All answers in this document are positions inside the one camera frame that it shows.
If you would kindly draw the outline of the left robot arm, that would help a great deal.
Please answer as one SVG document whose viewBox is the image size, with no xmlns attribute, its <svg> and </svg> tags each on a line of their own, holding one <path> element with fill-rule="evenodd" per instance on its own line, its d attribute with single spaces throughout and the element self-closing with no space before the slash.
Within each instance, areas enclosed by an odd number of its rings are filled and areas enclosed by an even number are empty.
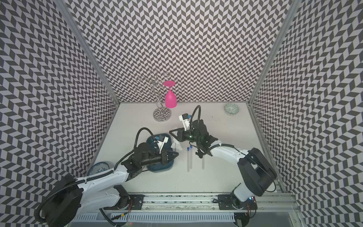
<svg viewBox="0 0 363 227">
<path fill-rule="evenodd" d="M 130 210 L 134 202 L 123 183 L 140 175 L 145 166 L 164 166 L 178 155 L 172 150 L 159 150 L 158 145 L 151 147 L 146 142 L 141 143 L 112 169 L 78 179 L 64 177 L 42 200 L 34 217 L 49 227 L 64 227 L 75 217 L 90 211 L 100 210 L 104 214 L 105 208 Z"/>
</svg>

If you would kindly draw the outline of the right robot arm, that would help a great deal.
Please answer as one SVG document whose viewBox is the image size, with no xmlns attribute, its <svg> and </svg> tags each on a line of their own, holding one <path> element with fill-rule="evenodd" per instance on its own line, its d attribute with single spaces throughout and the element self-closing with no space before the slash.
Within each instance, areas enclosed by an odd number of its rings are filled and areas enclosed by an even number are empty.
<svg viewBox="0 0 363 227">
<path fill-rule="evenodd" d="M 188 127 L 171 130 L 169 134 L 179 142 L 196 143 L 196 155 L 199 158 L 210 155 L 238 167 L 243 182 L 230 194 L 231 206 L 236 210 L 246 209 L 247 203 L 253 202 L 254 196 L 261 197 L 275 183 L 277 173 L 259 149 L 243 150 L 223 143 L 209 134 L 203 120 L 196 120 Z"/>
</svg>

